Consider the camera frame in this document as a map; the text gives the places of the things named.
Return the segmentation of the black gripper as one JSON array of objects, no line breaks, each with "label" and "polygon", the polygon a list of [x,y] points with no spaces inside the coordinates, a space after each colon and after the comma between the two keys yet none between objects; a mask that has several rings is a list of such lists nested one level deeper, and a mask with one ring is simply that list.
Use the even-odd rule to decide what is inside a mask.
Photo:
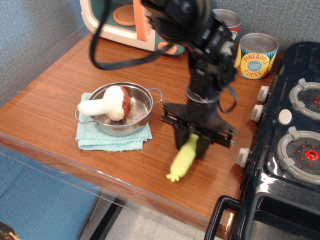
[{"label": "black gripper", "polygon": [[229,148],[234,143],[236,129],[218,113],[218,101],[200,103],[189,99],[187,104],[164,103],[162,120],[173,126],[175,147],[180,150],[190,134],[199,137],[195,158],[204,157],[210,144]]}]

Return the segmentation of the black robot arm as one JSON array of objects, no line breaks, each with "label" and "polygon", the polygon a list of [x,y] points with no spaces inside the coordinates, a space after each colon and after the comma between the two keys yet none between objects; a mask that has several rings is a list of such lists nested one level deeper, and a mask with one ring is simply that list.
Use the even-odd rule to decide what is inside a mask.
[{"label": "black robot arm", "polygon": [[236,130],[220,116],[220,96],[230,89],[237,71],[231,31],[209,0],[144,0],[142,5],[161,38],[188,51],[187,103],[162,106],[162,120],[173,126],[176,148],[181,149],[191,134],[198,136],[197,158],[210,144],[229,147]]}]

